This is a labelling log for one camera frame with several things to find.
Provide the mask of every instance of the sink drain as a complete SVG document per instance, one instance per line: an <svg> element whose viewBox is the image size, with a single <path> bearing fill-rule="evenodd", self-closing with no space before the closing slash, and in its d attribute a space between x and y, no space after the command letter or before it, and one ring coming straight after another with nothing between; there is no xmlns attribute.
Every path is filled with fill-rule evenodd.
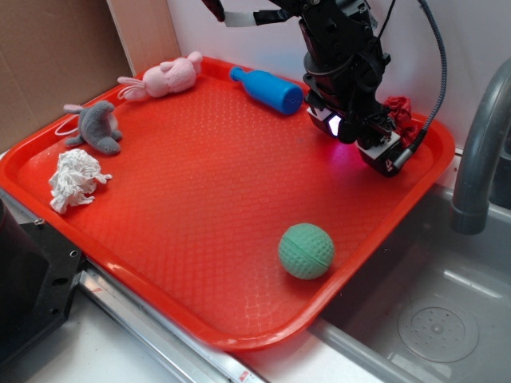
<svg viewBox="0 0 511 383"><path fill-rule="evenodd" d="M477 345L477 323L450 301L427 298L412 302L399 316L406 347L428 361L448 363L469 355Z"/></svg>

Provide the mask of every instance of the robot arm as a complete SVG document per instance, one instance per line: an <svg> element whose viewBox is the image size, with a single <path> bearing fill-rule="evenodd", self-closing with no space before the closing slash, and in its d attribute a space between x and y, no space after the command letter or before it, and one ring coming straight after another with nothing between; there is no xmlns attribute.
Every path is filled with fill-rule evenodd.
<svg viewBox="0 0 511 383"><path fill-rule="evenodd" d="M298 17L307 45L305 101L316 126L345 144L357 143L362 158L385 176L404 148L394 121L375 94L390 55L373 34L376 21L365 0L270 0L280 10L254 12L252 25ZM203 0L217 16L218 0Z"/></svg>

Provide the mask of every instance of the screw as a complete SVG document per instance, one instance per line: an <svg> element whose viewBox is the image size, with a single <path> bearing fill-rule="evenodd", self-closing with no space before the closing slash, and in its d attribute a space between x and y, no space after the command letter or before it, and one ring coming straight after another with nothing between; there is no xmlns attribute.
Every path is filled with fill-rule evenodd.
<svg viewBox="0 0 511 383"><path fill-rule="evenodd" d="M43 229L44 226L46 225L46 221L43 218L37 218L34 221L34 225L38 227L38 229Z"/></svg>

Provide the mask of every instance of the red tray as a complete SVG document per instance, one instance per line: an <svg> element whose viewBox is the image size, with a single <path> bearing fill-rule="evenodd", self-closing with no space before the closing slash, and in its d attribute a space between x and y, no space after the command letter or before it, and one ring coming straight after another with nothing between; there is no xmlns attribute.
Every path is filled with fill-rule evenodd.
<svg viewBox="0 0 511 383"><path fill-rule="evenodd" d="M123 103L121 87L99 97L117 106L124 138L118 156L81 146L113 175L90 205L50 208L48 180L68 150L54 131L66 116L7 153L0 184L163 315L244 350L308 326L442 174L454 141L433 123L385 178L317 129L305 106L284 116L250 99L228 79L232 66L206 58L193 89L161 99ZM316 280L279 263L280 238L297 223L334 241L333 265Z"/></svg>

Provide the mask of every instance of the green ball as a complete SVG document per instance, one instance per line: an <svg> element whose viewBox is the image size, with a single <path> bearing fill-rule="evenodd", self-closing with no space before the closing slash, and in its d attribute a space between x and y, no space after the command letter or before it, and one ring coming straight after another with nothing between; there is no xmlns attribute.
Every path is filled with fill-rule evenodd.
<svg viewBox="0 0 511 383"><path fill-rule="evenodd" d="M291 226L279 244L282 266L300 279L315 279L325 274L334 260L334 253L330 236L310 223Z"/></svg>

